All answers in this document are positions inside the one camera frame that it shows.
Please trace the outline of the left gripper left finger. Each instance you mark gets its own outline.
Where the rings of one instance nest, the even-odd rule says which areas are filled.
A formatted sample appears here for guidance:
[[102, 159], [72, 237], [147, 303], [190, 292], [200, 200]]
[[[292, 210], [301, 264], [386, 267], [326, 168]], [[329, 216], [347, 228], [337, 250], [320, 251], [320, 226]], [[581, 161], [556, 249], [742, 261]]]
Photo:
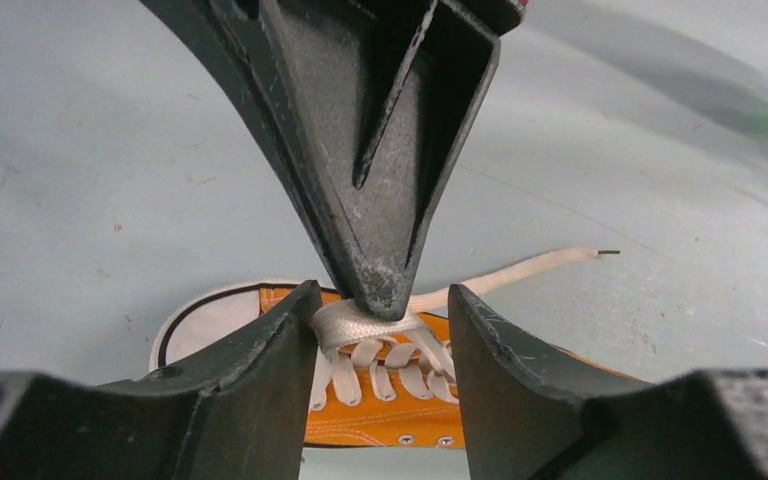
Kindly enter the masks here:
[[0, 479], [295, 479], [319, 285], [141, 380], [0, 371]]

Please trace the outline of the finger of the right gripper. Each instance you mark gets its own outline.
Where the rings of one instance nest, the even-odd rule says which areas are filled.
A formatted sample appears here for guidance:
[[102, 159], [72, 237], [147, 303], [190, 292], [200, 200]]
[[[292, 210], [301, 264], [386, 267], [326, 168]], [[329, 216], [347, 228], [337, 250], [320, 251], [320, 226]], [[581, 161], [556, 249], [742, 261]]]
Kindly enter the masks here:
[[405, 313], [522, 1], [150, 1], [279, 178], [335, 289]]

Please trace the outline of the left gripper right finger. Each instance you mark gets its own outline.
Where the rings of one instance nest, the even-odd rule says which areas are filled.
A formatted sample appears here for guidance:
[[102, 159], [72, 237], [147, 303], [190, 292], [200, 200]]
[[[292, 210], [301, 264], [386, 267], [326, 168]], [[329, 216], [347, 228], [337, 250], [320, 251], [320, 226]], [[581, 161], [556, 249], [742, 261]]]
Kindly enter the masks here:
[[551, 345], [463, 285], [448, 313], [474, 479], [768, 479], [768, 369], [650, 384]]

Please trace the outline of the orange canvas sneaker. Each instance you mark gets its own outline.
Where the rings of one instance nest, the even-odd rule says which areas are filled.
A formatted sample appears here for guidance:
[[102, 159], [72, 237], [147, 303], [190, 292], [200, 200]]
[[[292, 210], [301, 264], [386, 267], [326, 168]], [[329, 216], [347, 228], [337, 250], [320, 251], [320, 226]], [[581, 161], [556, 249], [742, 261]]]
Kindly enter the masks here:
[[[261, 281], [222, 287], [196, 298], [172, 314], [154, 340], [149, 368], [181, 360], [229, 335], [275, 307], [295, 289], [289, 281]], [[458, 402], [420, 400], [390, 375], [397, 397], [385, 402], [372, 394], [369, 375], [360, 375], [363, 399], [347, 406], [328, 392], [321, 411], [310, 409], [305, 442], [318, 448], [465, 446]]]

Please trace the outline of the white shoelace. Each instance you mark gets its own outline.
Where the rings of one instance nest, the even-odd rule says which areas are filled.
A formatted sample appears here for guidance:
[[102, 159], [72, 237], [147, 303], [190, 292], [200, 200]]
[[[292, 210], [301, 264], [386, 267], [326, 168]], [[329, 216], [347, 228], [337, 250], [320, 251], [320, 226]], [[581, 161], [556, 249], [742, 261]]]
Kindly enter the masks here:
[[321, 307], [311, 321], [319, 352], [310, 409], [323, 410], [329, 391], [344, 405], [359, 405], [363, 399], [362, 373], [369, 375], [372, 394], [381, 401], [396, 399], [390, 375], [397, 373], [413, 397], [456, 404], [449, 342], [420, 317], [443, 307], [447, 299], [444, 289], [413, 295], [403, 318], [394, 322], [362, 311], [353, 300]]

